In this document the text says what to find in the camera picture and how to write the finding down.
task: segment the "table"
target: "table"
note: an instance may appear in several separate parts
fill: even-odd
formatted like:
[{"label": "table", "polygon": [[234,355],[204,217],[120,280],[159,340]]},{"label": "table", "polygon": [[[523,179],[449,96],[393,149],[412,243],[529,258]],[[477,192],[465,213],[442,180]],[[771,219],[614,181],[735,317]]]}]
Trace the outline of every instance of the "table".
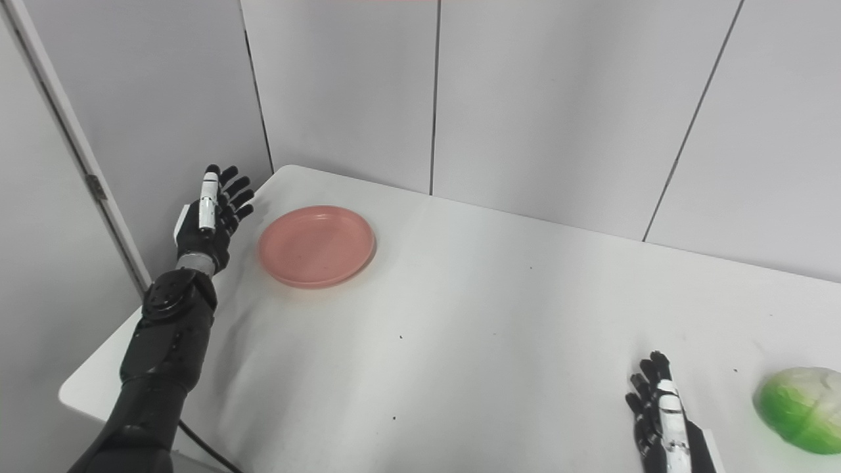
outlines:
[{"label": "table", "polygon": [[[322,204],[368,219],[373,260],[326,290],[276,282],[256,258],[261,231]],[[841,369],[839,284],[303,167],[280,169],[254,205],[214,279],[183,416],[245,471],[640,471],[623,396],[652,349],[728,470],[841,470],[752,406],[777,369]],[[66,405],[107,417],[138,317],[61,387]]]}]

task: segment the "green cabbage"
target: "green cabbage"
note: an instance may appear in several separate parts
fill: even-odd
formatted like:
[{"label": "green cabbage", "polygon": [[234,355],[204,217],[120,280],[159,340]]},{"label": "green cabbage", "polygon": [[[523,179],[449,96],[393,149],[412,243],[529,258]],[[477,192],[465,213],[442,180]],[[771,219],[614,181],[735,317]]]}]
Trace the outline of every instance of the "green cabbage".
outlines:
[{"label": "green cabbage", "polygon": [[841,453],[841,373],[785,369],[762,385],[754,403],[785,441],[816,454]]}]

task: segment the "black robotic arm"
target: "black robotic arm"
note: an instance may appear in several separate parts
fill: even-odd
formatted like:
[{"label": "black robotic arm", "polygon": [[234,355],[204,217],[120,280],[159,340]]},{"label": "black robotic arm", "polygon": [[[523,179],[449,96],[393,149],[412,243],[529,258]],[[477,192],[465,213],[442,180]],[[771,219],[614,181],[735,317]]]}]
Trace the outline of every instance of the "black robotic arm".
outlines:
[{"label": "black robotic arm", "polygon": [[211,276],[227,266],[230,236],[253,208],[236,167],[208,167],[202,196],[182,213],[178,264],[146,291],[126,350],[117,402],[70,473],[172,473],[170,449],[187,394],[201,375],[216,309]]}]

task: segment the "white wall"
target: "white wall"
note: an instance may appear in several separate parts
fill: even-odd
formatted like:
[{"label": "white wall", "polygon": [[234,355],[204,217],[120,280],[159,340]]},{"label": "white wall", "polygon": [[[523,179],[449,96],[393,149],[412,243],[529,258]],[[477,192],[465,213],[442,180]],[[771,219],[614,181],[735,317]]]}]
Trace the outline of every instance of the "white wall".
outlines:
[{"label": "white wall", "polygon": [[211,162],[271,173],[236,0],[23,0],[154,277]]},{"label": "white wall", "polygon": [[444,2],[434,194],[642,239],[737,5]]},{"label": "white wall", "polygon": [[841,282],[838,19],[744,4],[648,241]]},{"label": "white wall", "polygon": [[436,2],[242,8],[275,168],[429,191]]},{"label": "white wall", "polygon": [[2,8],[0,64],[0,471],[65,471],[101,426],[59,386],[140,298]]}]

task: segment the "black cable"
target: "black cable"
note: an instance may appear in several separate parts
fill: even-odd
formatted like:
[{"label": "black cable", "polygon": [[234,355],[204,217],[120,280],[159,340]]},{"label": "black cable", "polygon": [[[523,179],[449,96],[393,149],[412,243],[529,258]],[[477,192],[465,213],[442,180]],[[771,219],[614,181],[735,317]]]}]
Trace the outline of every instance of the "black cable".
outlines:
[{"label": "black cable", "polygon": [[207,445],[201,437],[199,437],[193,430],[187,427],[187,424],[184,421],[178,421],[178,427],[184,431],[185,434],[190,438],[190,440],[194,441],[196,445],[202,448],[208,455],[212,456],[214,460],[220,462],[222,465],[225,466],[231,473],[242,473],[242,470],[237,468],[233,463],[230,463],[228,459],[222,456],[219,452],[214,449],[210,448],[210,445]]}]

